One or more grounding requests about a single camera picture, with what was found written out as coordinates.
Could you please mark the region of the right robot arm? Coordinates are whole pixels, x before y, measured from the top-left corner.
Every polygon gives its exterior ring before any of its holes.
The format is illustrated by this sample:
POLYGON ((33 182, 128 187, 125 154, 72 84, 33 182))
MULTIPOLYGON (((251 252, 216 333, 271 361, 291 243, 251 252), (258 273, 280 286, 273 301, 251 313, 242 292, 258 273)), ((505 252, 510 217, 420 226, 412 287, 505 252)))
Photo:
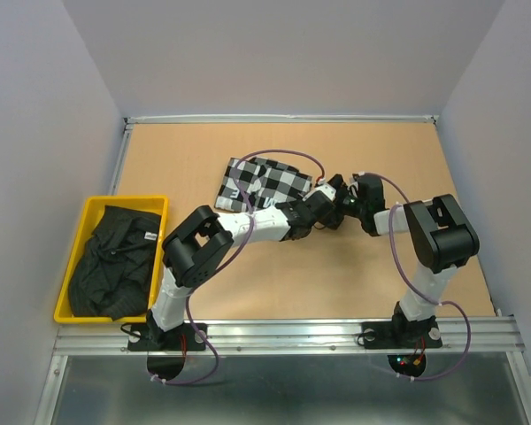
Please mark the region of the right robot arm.
POLYGON ((346 184, 335 175, 328 181, 335 189, 335 209, 322 221, 336 229, 349 216, 370 236, 407 233, 412 240, 418 263, 408 290, 390 320, 361 324, 360 344, 367 349, 439 348, 443 342, 435 308, 454 274, 478 253, 479 238, 454 196, 407 202, 391 212, 382 181, 376 174, 354 174, 346 184))

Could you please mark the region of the black white checkered shirt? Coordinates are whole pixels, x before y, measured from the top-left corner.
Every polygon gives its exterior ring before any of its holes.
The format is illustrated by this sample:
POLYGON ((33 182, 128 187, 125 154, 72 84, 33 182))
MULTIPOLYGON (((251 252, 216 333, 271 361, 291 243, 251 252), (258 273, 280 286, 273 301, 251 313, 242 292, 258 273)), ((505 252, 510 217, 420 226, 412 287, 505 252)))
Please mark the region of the black white checkered shirt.
POLYGON ((247 205, 240 192, 248 196, 255 210, 303 197, 312 188, 312 177, 297 168, 266 158, 240 161, 231 158, 227 164, 214 207, 231 213, 244 213, 247 205))

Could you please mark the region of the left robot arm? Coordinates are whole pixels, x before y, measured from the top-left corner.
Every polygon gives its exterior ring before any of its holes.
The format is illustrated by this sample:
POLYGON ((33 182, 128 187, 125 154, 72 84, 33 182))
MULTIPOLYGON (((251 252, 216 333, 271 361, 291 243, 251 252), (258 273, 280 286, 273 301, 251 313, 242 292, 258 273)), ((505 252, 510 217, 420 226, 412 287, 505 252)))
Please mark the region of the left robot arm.
POLYGON ((217 273, 230 249, 302 239, 334 210, 335 198, 336 189, 323 184, 302 199, 255 212, 217 213, 208 205, 196 208, 162 244, 163 279, 147 315, 151 342, 161 349, 178 342, 187 298, 217 273))

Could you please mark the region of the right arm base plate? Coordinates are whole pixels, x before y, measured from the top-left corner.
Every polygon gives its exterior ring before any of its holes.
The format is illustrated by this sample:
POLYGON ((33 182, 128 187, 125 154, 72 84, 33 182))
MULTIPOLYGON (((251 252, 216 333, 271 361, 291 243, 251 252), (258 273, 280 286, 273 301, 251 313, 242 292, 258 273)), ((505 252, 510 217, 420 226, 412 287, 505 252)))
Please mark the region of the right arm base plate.
POLYGON ((441 338, 432 339, 429 330, 400 329, 391 321, 363 321, 360 326, 360 344, 367 350, 392 350, 393 352, 409 351, 417 345, 425 343, 427 349, 438 349, 443 346, 441 338))

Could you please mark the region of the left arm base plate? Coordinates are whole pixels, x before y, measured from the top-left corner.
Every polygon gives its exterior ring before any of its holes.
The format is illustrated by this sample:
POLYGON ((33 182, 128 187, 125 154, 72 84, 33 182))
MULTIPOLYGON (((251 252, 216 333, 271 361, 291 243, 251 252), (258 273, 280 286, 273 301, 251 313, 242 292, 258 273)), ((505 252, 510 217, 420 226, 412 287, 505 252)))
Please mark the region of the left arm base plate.
POLYGON ((203 352, 206 349, 202 337, 188 322, 161 336, 153 336, 146 323, 124 323, 120 330, 128 337, 130 352, 203 352))

